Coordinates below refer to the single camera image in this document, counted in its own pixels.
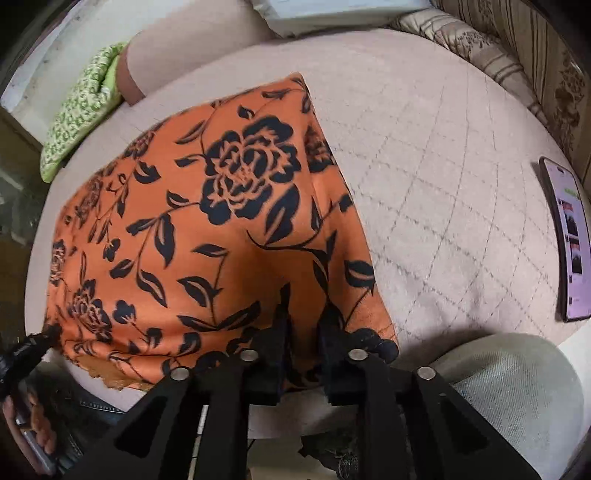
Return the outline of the beige striped floral quilt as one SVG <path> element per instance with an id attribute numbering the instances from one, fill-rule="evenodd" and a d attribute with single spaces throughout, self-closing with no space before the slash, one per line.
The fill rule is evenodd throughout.
<path id="1" fill-rule="evenodd" d="M 590 70 L 529 1 L 434 1 L 394 20 L 477 67 L 549 131 L 590 189 Z"/>

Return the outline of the pink rolled bolster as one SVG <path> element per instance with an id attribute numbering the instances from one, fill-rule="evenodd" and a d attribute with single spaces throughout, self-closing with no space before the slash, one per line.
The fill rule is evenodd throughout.
<path id="1" fill-rule="evenodd" d="M 200 66 L 274 37 L 249 1 L 191 1 L 130 40 L 119 56 L 116 86 L 134 105 Z"/>

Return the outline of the green patterned pillow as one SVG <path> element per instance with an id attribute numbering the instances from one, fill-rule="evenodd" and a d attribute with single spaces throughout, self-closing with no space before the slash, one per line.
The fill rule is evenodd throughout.
<path id="1" fill-rule="evenodd" d="M 116 70 L 126 44 L 115 43 L 92 56 L 54 116 L 40 155 L 40 176 L 51 183 L 79 143 L 121 102 Z"/>

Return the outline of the orange black floral blouse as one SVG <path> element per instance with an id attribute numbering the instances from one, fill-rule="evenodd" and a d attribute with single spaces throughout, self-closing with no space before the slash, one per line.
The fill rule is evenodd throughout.
<path id="1" fill-rule="evenodd" d="M 318 384 L 322 324 L 398 356 L 353 195 L 297 73 L 167 117 L 78 189 L 56 221 L 44 330 L 107 385 L 147 389 L 252 347 L 278 314 L 295 389 Z"/>

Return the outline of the smartphone with lit screen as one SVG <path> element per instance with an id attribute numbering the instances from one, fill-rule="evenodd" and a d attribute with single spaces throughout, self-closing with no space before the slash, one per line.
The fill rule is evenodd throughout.
<path id="1" fill-rule="evenodd" d="M 541 175 L 559 246 L 559 314 L 565 323 L 590 318 L 590 238 L 582 195 L 565 167 L 542 156 Z"/>

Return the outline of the grey trouser knee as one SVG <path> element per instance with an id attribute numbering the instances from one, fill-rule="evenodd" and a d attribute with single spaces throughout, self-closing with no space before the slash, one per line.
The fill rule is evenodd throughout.
<path id="1" fill-rule="evenodd" d="M 465 343 L 432 363 L 543 479 L 566 473 L 581 441 L 579 376 L 553 343 L 501 333 Z"/>

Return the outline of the light blue grey pillow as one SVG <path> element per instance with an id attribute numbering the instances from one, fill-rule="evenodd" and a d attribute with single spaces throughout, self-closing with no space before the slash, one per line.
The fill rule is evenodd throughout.
<path id="1" fill-rule="evenodd" d="M 252 0 L 253 10 L 281 38 L 315 32 L 382 27 L 433 6 L 428 0 Z"/>

